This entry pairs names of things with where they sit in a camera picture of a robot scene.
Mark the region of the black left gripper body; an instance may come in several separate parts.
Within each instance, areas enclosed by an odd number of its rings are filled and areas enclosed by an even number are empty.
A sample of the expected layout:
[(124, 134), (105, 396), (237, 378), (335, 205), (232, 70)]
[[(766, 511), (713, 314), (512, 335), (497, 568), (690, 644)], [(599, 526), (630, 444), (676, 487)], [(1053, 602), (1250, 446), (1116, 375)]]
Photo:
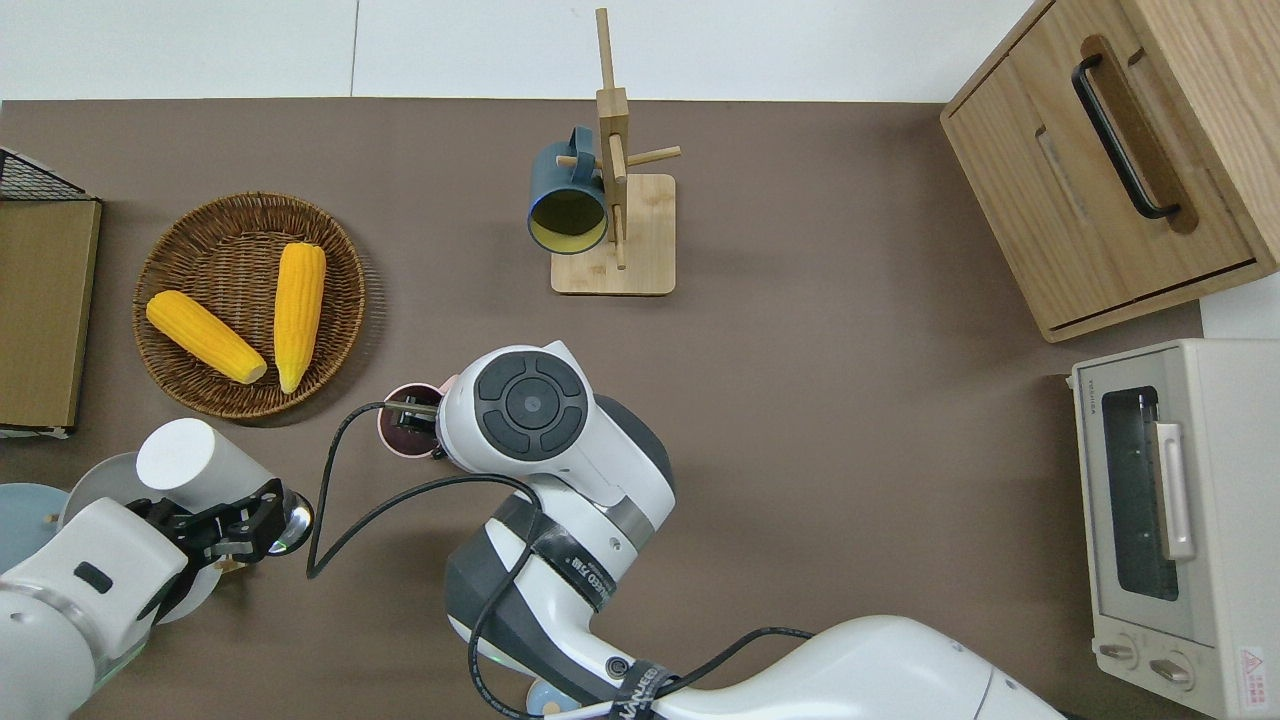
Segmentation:
[(221, 538), (251, 537), (243, 528), (244, 511), (236, 505), (215, 505), (201, 512), (189, 512), (164, 498), (138, 498), (128, 510), (143, 519), (184, 556), (184, 568), (172, 578), (143, 609), (155, 611), (156, 621), (175, 621), (192, 614), (216, 588), (229, 568), (242, 568), (260, 561), (234, 561), (215, 556), (215, 543)]

